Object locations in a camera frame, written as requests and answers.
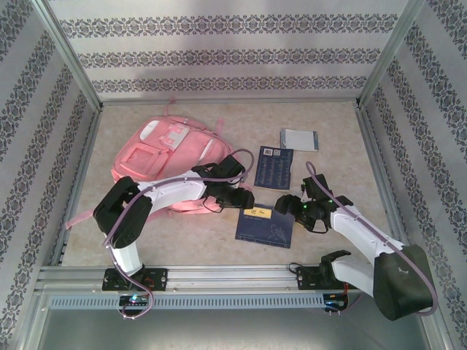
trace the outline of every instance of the dark blue book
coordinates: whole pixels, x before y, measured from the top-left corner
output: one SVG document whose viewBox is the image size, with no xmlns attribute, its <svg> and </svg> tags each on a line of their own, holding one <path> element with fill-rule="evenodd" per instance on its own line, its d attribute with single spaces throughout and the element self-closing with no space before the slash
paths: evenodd
<svg viewBox="0 0 467 350">
<path fill-rule="evenodd" d="M 255 186 L 272 190 L 290 189 L 293 149 L 260 147 Z"/>
<path fill-rule="evenodd" d="M 280 214 L 272 206 L 255 204 L 250 210 L 241 210 L 235 239 L 269 246 L 290 248 L 295 218 Z"/>
</svg>

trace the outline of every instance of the floor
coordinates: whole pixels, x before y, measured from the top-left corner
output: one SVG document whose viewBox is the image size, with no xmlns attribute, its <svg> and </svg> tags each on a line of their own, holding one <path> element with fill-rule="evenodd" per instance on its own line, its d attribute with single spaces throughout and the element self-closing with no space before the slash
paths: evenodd
<svg viewBox="0 0 467 350">
<path fill-rule="evenodd" d="M 261 145 L 279 147 L 281 128 L 317 131 L 319 152 L 295 152 L 290 192 L 300 194 L 308 177 L 305 162 L 312 161 L 326 176 L 337 195 L 346 195 L 360 212 L 389 233 L 352 103 L 310 104 L 187 104 L 171 105 L 170 114 L 192 117 L 214 129 L 225 120 L 223 137 L 234 149 L 248 148 L 255 155 Z M 105 106 L 90 159 L 77 213 L 93 209 L 112 187 L 110 169 L 125 142 L 148 118 L 163 114 L 163 106 Z M 248 157 L 242 158 L 247 165 Z M 252 185 L 255 168 L 247 183 Z M 256 203 L 274 205 L 284 194 L 254 187 Z M 146 265 L 264 265 L 318 263 L 327 253 L 347 249 L 359 255 L 343 236 L 330 230 L 325 235 L 309 233 L 294 225 L 290 249 L 235 239 L 239 211 L 221 214 L 160 217 L 146 224 L 137 241 Z M 104 237 L 93 219 L 70 232 L 63 265 L 111 265 L 101 245 Z"/>
</svg>

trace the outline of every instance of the purple cable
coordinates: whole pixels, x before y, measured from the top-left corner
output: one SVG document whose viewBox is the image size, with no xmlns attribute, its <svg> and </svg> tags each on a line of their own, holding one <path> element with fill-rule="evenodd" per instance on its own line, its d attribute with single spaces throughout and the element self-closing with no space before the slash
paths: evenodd
<svg viewBox="0 0 467 350">
<path fill-rule="evenodd" d="M 239 153 L 239 152 L 246 152 L 250 155 L 251 157 L 251 164 L 250 166 L 248 167 L 248 169 L 240 174 L 240 175 L 237 175 L 237 176 L 234 176 L 234 177 L 229 177 L 227 179 L 211 179 L 209 177 L 177 177 L 177 178 L 174 178 L 174 179 L 167 179 L 165 181 L 161 181 L 161 182 L 158 182 L 157 184 L 151 186 L 151 187 L 148 187 L 148 188 L 145 188 L 143 191 L 139 192 L 137 195 L 135 195 L 131 201 L 128 203 L 128 205 L 124 208 L 124 210 L 122 211 L 122 214 L 120 214 L 120 216 L 118 217 L 117 221 L 115 221 L 115 224 L 113 225 L 112 229 L 110 230 L 109 234 L 107 235 L 107 237 L 105 238 L 104 240 L 104 243 L 102 244 L 103 246 L 105 246 L 109 252 L 110 252 L 110 257 L 112 258 L 112 262 L 113 264 L 115 265 L 115 268 L 118 270 L 118 272 L 120 273 L 120 275 L 123 276 L 124 279 L 126 279 L 127 281 L 129 281 L 130 283 L 138 286 L 139 288 L 143 289 L 145 292 L 147 292 L 147 294 L 149 294 L 149 297 L 150 297 L 150 302 L 148 304 L 148 307 L 146 307 L 146 309 L 144 309 L 143 311 L 141 311 L 139 314 L 137 315 L 134 315 L 134 316 L 127 316 L 125 314 L 125 308 L 123 308 L 122 310 L 122 315 L 124 318 L 128 318 L 128 319 L 137 319 L 143 315 L 145 315 L 147 312 L 149 312 L 149 310 L 151 308 L 153 308 L 154 306 L 154 295 L 153 295 L 153 292 L 148 288 L 146 287 L 145 285 L 143 284 L 140 284 L 139 282 L 135 281 L 134 279 L 132 279 L 119 265 L 118 265 L 118 262 L 117 262 L 117 259 L 115 259 L 115 256 L 113 254 L 113 251 L 110 249 L 112 248 L 112 244 L 110 243 L 111 240 L 112 240 L 112 237 L 114 236 L 115 232 L 117 231 L 117 228 L 118 226 L 120 225 L 120 223 L 122 222 L 123 218 L 125 217 L 125 215 L 128 213 L 128 211 L 130 210 L 131 206 L 134 205 L 134 203 L 140 198 L 142 197 L 145 193 L 148 193 L 149 191 L 153 191 L 155 190 L 156 188 L 160 187 L 160 186 L 164 186 L 165 184 L 171 184 L 173 182 L 183 182 L 183 181 L 198 181 L 198 182 L 202 182 L 202 181 L 210 181 L 210 182 L 229 182 L 229 181 L 233 181 L 233 180 L 237 180 L 237 179 L 243 179 L 246 177 L 246 175 L 248 175 L 248 173 L 251 171 L 251 169 L 253 168 L 253 164 L 255 162 L 255 156 L 251 153 L 251 151 L 249 151 L 248 149 L 245 149 L 245 148 L 241 148 L 241 149 L 237 149 L 236 151 L 233 151 L 231 153 L 231 155 L 235 155 L 236 153 Z"/>
<path fill-rule="evenodd" d="M 359 221 L 363 226 L 368 228 L 371 233 L 373 233 L 377 238 L 379 238 L 380 241 L 382 241 L 384 244 L 389 246 L 399 257 L 401 257 L 416 273 L 417 275 L 422 279 L 423 283 L 426 284 L 426 287 L 430 291 L 431 294 L 431 299 L 433 300 L 433 305 L 431 306 L 431 309 L 428 311 L 419 311 L 417 312 L 418 315 L 420 316 L 430 316 L 434 314 L 436 309 L 438 308 L 438 295 L 436 294 L 436 290 L 431 284 L 431 282 L 427 279 L 425 274 L 416 266 L 403 252 L 401 252 L 397 247 L 389 242 L 381 233 L 376 231 L 367 221 L 359 217 L 358 215 L 355 215 L 352 213 L 349 209 L 347 209 L 341 202 L 339 202 L 322 184 L 321 182 L 318 181 L 316 178 L 316 168 L 314 167 L 312 162 L 306 162 L 306 169 L 310 173 L 310 175 L 313 178 L 313 181 L 318 185 L 318 187 L 326 194 L 330 199 L 334 201 L 338 206 L 342 208 L 347 214 L 349 214 L 351 217 Z"/>
</svg>

